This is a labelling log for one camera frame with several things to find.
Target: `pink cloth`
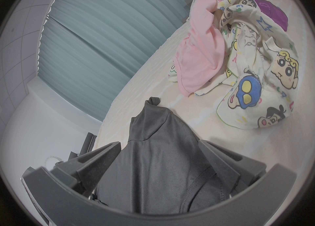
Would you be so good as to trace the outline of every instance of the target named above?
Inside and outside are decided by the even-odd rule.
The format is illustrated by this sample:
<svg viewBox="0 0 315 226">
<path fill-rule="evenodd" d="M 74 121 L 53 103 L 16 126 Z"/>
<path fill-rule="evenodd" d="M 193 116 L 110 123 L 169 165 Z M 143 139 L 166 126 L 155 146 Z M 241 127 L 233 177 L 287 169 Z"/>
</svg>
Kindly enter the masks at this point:
<svg viewBox="0 0 315 226">
<path fill-rule="evenodd" d="M 196 0 L 191 10 L 191 29 L 177 48 L 174 64 L 178 86 L 187 97 L 202 87 L 220 70 L 225 44 L 212 23 L 217 0 Z"/>
</svg>

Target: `curtain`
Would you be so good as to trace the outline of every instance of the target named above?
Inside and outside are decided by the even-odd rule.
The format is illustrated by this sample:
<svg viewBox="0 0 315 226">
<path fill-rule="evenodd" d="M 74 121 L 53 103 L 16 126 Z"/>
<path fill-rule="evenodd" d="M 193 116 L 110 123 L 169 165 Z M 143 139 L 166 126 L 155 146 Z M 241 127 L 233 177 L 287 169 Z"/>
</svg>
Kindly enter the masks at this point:
<svg viewBox="0 0 315 226">
<path fill-rule="evenodd" d="M 182 25 L 185 0 L 55 0 L 39 47 L 38 76 L 103 120 L 114 98 Z"/>
</svg>

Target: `bed sheet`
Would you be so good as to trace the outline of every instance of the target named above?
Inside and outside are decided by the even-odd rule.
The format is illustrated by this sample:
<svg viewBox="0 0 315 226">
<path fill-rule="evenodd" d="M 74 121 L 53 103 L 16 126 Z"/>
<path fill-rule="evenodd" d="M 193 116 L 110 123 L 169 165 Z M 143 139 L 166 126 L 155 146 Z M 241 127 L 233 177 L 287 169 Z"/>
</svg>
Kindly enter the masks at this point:
<svg viewBox="0 0 315 226">
<path fill-rule="evenodd" d="M 128 141 L 131 117 L 140 113 L 144 101 L 153 97 L 161 99 L 160 106 L 172 110 L 200 139 L 208 140 L 229 150 L 260 160 L 269 170 L 281 163 L 299 172 L 314 152 L 315 116 L 313 96 L 315 82 L 315 40 L 298 6 L 292 0 L 269 0 L 280 7 L 289 18 L 288 34 L 299 54 L 298 96 L 290 117 L 265 129 L 240 130 L 224 124 L 216 114 L 216 108 L 231 89 L 219 85 L 204 96 L 185 98 L 177 83 L 166 78 L 172 65 L 176 48 L 190 28 L 189 21 L 155 52 L 133 76 L 113 101 L 100 128 L 94 149 L 114 141 L 124 148 Z"/>
</svg>

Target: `star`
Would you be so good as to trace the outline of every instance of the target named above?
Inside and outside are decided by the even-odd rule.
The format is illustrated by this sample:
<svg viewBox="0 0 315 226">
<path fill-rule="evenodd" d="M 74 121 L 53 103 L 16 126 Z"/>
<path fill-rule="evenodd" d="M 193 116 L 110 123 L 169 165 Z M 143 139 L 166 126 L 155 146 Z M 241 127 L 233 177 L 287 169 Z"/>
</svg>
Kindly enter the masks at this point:
<svg viewBox="0 0 315 226">
<path fill-rule="evenodd" d="M 263 28 L 263 30 L 265 30 L 265 31 L 270 31 L 270 32 L 273 32 L 273 31 L 271 31 L 270 30 L 270 28 L 272 28 L 272 26 L 271 25 L 269 25 L 269 24 L 267 24 L 264 20 L 263 20 L 263 18 L 262 18 L 262 16 L 260 16 L 260 19 L 259 20 L 256 20 L 257 22 L 258 22 L 258 24 Z"/>
</svg>

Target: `purple garment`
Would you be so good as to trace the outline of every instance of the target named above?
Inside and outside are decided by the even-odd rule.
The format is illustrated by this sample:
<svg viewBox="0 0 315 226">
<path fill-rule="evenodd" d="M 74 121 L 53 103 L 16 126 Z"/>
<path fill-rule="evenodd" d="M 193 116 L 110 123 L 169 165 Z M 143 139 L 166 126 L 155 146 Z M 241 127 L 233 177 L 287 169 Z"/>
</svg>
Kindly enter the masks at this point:
<svg viewBox="0 0 315 226">
<path fill-rule="evenodd" d="M 286 32 L 288 29 L 288 17 L 279 8 L 267 0 L 255 0 L 260 10 L 269 16 L 275 23 L 277 23 Z"/>
</svg>

